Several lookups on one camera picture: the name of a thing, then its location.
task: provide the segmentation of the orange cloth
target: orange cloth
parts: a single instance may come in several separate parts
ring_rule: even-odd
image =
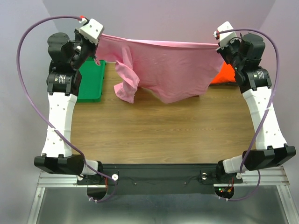
[[[223,64],[221,71],[216,75],[211,84],[235,83],[235,71],[230,64]]]

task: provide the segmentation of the wooden table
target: wooden table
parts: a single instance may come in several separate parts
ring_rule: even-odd
[[[240,155],[254,134],[238,87],[209,87],[206,95],[164,104],[139,89],[134,104],[116,97],[121,82],[108,63],[99,103],[77,103],[71,140],[103,163],[216,163]]]

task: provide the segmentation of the metal frame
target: metal frame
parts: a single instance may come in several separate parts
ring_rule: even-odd
[[[279,196],[289,224],[299,223],[299,214],[290,193],[289,181],[283,167],[260,170],[262,186],[277,186]],[[243,183],[235,186],[254,186],[258,180],[256,171],[246,171],[242,174]],[[214,187],[226,186],[227,184],[214,184]],[[36,224],[42,205],[43,195],[46,188],[86,188],[86,185],[77,185],[77,177],[74,175],[55,175],[41,172],[37,184],[36,194],[30,211],[28,224]],[[104,185],[88,185],[89,188],[104,188]]]

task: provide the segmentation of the green tray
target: green tray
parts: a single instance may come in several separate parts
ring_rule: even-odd
[[[82,81],[77,102],[100,102],[106,62],[100,60],[98,66],[93,58],[88,58],[81,66]]]

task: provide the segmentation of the pink t-shirt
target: pink t-shirt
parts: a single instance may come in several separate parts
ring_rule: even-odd
[[[116,96],[134,102],[137,87],[147,88],[164,103],[203,95],[220,71],[217,44],[130,40],[102,35],[96,60],[116,62],[123,79]]]

